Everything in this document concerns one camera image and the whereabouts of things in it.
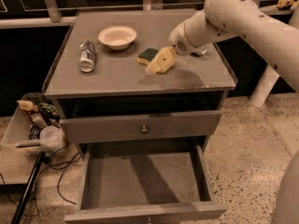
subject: knob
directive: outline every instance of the knob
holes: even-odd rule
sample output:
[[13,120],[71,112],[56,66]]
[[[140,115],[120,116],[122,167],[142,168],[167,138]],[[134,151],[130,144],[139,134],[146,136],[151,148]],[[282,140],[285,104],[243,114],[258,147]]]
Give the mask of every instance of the knob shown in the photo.
[[143,125],[142,128],[141,128],[141,133],[145,134],[149,131],[149,129],[147,128],[147,126]]

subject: cabinet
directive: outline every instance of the cabinet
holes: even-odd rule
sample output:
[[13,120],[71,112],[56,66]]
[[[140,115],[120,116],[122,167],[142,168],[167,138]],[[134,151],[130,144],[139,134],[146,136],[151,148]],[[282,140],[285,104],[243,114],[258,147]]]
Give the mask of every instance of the cabinet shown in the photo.
[[[136,62],[147,48],[168,46],[170,32],[191,9],[80,12],[43,92],[63,116],[61,126],[84,159],[78,211],[67,223],[163,223],[217,218],[202,153],[236,79],[218,47],[179,57],[166,74],[147,76]],[[113,51],[100,31],[130,26],[137,39]],[[95,69],[81,73],[78,47],[96,44]]]

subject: plastic bin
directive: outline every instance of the plastic bin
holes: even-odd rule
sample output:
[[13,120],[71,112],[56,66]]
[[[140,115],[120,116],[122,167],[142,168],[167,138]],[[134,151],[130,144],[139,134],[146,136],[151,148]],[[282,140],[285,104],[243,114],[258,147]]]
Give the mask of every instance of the plastic bin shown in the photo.
[[[39,104],[41,102],[51,104],[51,101],[47,100],[43,93],[26,93],[23,95],[22,99],[32,101],[35,104]],[[23,141],[28,139],[31,125],[32,123],[30,120],[26,118],[21,109],[17,107],[10,123],[7,126],[0,145],[2,147],[18,147]],[[45,145],[18,147],[18,149],[21,150],[27,157],[35,156],[39,151],[44,151],[47,154],[53,152]]]

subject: bowl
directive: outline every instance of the bowl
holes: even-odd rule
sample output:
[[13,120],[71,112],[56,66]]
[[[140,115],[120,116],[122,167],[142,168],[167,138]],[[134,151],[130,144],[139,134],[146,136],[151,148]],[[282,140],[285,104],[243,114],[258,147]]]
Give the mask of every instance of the bowl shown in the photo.
[[136,31],[127,26],[112,26],[103,30],[98,39],[111,49],[126,49],[136,39]]

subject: concrete floor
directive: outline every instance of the concrete floor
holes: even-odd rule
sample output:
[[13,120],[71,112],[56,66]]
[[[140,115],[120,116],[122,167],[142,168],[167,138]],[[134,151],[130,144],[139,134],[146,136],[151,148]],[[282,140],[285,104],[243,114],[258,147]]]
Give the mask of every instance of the concrete floor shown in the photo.
[[[270,95],[257,108],[247,97],[228,98],[224,102],[220,124],[210,138],[204,154],[206,167],[218,203],[227,211],[217,220],[189,221],[184,224],[270,223],[281,177],[299,148],[299,95]],[[10,118],[0,118],[0,138]],[[69,147],[66,156],[55,162],[68,161],[76,150]],[[26,181],[34,160],[15,147],[0,147],[0,173],[7,183]],[[82,161],[72,165],[61,183],[65,198],[77,202]],[[64,223],[64,215],[75,211],[57,193],[61,171],[47,170],[38,182],[38,217],[24,217],[21,223]],[[16,207],[0,195],[0,223],[10,223]],[[27,214],[36,212],[31,200]]]

